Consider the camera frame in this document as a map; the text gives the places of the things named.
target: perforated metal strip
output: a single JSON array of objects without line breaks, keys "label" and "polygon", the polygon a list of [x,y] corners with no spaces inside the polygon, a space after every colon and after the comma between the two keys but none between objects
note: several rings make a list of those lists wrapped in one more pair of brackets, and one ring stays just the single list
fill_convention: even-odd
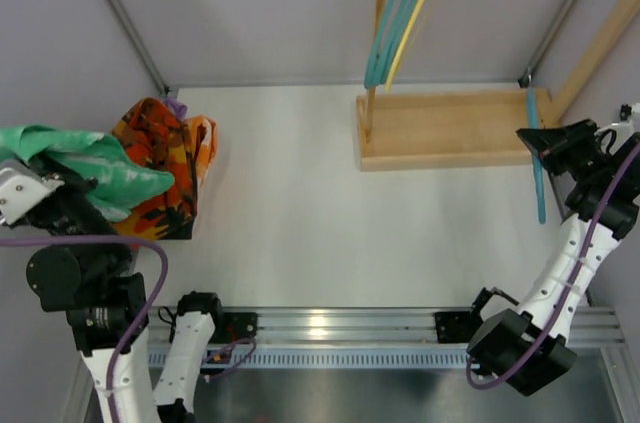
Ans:
[{"label": "perforated metal strip", "polygon": [[[230,361],[207,363],[203,368],[224,369],[237,363],[248,350],[238,348]],[[162,368],[168,347],[149,348],[149,366]],[[464,350],[457,349],[270,349],[258,348],[243,364],[247,369],[462,369]]]}]

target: purple cloth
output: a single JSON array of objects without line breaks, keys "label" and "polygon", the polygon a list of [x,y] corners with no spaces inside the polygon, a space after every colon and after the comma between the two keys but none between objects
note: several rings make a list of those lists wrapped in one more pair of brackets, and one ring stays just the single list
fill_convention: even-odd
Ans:
[{"label": "purple cloth", "polygon": [[176,117],[180,121],[183,121],[187,116],[187,105],[185,105],[184,103],[180,103],[175,98],[169,98],[169,97],[163,98],[162,102],[165,105],[167,105],[167,108],[171,110],[171,113],[176,115]]}]

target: gray floor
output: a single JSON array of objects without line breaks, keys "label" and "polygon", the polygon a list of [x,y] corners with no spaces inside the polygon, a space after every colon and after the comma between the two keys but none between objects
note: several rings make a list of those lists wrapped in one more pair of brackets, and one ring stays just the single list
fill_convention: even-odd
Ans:
[{"label": "gray floor", "polygon": [[199,423],[621,421],[598,353],[530,398],[506,386],[473,390],[462,372],[247,370],[200,381],[195,408]]}]

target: wooden clothes rack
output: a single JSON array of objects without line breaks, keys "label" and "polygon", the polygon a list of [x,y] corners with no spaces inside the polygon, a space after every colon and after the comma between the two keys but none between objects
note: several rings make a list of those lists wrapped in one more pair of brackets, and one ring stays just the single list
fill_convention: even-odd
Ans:
[{"label": "wooden clothes rack", "polygon": [[[374,35],[386,0],[376,0]],[[640,9],[618,0],[554,99],[536,88],[540,127],[560,124],[609,50]],[[528,126],[526,90],[357,97],[361,168],[366,171],[528,164],[515,131]]]}]

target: table surface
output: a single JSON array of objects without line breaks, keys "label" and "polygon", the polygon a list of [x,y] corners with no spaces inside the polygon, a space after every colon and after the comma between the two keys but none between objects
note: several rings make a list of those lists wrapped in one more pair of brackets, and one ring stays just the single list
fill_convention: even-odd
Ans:
[{"label": "table surface", "polygon": [[[420,87],[474,88],[487,85]],[[170,268],[156,304],[192,290],[217,292],[228,306],[303,307],[468,306],[483,286],[527,293],[560,223],[548,184],[540,225],[530,165],[361,172],[362,93],[356,85],[179,92],[189,116],[217,121],[219,151],[193,239],[162,242]],[[136,267],[150,291],[157,256],[141,250]]]}]

